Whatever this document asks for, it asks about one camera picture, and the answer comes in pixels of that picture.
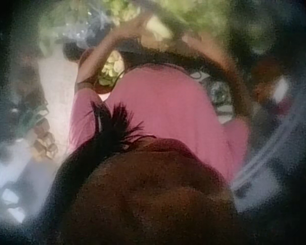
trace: dark hair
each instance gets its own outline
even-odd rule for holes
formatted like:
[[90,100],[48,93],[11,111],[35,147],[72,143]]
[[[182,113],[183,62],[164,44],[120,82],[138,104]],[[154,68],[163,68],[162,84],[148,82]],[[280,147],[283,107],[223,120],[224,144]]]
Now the dark hair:
[[134,133],[141,130],[141,126],[130,128],[132,115],[124,105],[115,106],[113,113],[105,104],[92,104],[92,107],[96,128],[94,136],[67,157],[58,170],[40,214],[25,222],[30,232],[34,227],[37,229],[28,238],[28,244],[39,244],[38,241],[53,238],[64,213],[91,173],[107,158],[125,152],[131,139],[139,136]]
[[66,42],[62,47],[65,58],[73,62],[79,61],[84,51],[84,49],[77,46],[76,42]]

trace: person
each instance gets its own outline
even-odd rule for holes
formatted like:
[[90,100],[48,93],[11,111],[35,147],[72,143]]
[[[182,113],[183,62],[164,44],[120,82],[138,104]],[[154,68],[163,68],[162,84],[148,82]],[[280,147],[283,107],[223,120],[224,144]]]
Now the person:
[[79,67],[72,153],[41,227],[50,244],[243,244],[228,184],[244,159],[251,105],[234,61],[215,40],[182,37],[229,82],[237,116],[225,125],[199,83],[172,64],[128,71],[105,102],[93,91],[110,52],[142,35],[146,20],[113,29]]

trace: floor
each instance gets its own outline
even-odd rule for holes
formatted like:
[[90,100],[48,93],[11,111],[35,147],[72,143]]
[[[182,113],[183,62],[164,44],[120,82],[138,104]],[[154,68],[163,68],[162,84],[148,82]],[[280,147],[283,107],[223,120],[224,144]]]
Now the floor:
[[39,72],[49,114],[46,116],[50,131],[55,136],[61,162],[67,152],[69,118],[71,114],[77,64],[67,61],[62,46],[57,45],[52,56],[39,60]]

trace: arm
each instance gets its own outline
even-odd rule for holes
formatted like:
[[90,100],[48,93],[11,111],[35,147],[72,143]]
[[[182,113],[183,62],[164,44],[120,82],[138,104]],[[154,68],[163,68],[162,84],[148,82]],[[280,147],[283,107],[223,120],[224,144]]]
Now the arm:
[[113,49],[125,39],[139,37],[143,32],[143,24],[146,19],[147,16],[142,14],[133,20],[124,23],[121,27],[113,29],[102,40],[84,63],[81,64],[76,78],[76,91],[82,88],[93,89],[92,78],[97,77],[98,72],[102,70]]
[[202,41],[185,35],[183,41],[222,69],[232,93],[236,115],[249,120],[251,99],[234,60],[209,35],[203,34],[201,38]]

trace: pink top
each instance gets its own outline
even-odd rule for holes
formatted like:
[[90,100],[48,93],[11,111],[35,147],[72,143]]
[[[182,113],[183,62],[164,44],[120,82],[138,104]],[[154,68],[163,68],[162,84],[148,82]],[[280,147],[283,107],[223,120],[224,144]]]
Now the pink top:
[[[101,103],[91,89],[82,89],[74,97],[71,150],[94,134],[91,102]],[[110,110],[120,102],[133,113],[132,126],[143,122],[144,134],[183,142],[227,181],[240,169],[247,147],[248,126],[241,119],[222,125],[203,88],[180,70],[150,65],[128,72],[105,101]]]

